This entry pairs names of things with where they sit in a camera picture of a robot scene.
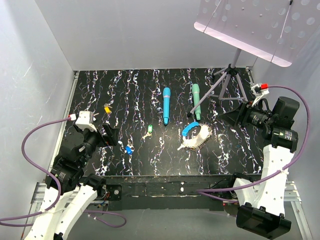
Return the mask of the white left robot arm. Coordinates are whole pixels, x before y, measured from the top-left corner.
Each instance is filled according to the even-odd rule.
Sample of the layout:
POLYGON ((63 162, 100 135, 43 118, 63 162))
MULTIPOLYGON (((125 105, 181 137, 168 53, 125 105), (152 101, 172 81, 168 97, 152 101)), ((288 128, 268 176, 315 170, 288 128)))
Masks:
POLYGON ((98 148, 116 146, 119 129, 103 125, 105 135, 93 130, 91 125, 74 127, 83 135, 83 142, 72 149, 62 146, 55 157, 50 175, 45 178, 46 189, 27 240, 65 240, 81 214, 93 200, 107 194, 106 180, 84 168, 98 148))

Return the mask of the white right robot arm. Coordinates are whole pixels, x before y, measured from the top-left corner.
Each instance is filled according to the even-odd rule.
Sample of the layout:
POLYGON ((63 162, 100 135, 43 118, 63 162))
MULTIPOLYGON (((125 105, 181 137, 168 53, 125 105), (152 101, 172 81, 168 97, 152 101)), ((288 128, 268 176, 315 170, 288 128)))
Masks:
POLYGON ((255 186, 249 177, 233 175, 226 186, 227 195, 238 199, 237 227, 274 240, 291 229, 291 221, 285 219, 284 194, 288 170, 283 169, 294 157, 298 145, 298 133, 291 129, 300 104, 289 97, 280 96, 273 109, 263 110, 268 104, 265 98, 257 106, 243 102, 234 110, 221 115, 221 119, 233 127, 252 125, 262 130, 263 169, 261 178, 269 177, 255 186))

